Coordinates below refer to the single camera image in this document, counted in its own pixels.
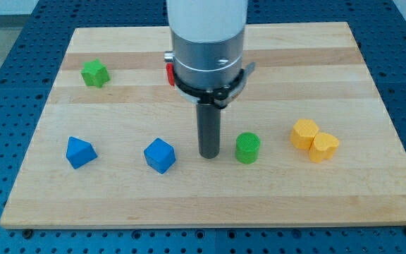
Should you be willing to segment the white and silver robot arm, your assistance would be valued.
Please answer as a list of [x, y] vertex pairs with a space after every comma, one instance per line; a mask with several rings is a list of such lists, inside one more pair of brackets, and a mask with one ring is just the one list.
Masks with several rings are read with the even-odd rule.
[[169, 76], [195, 104], [224, 108], [243, 90], [247, 0], [167, 0], [172, 51]]

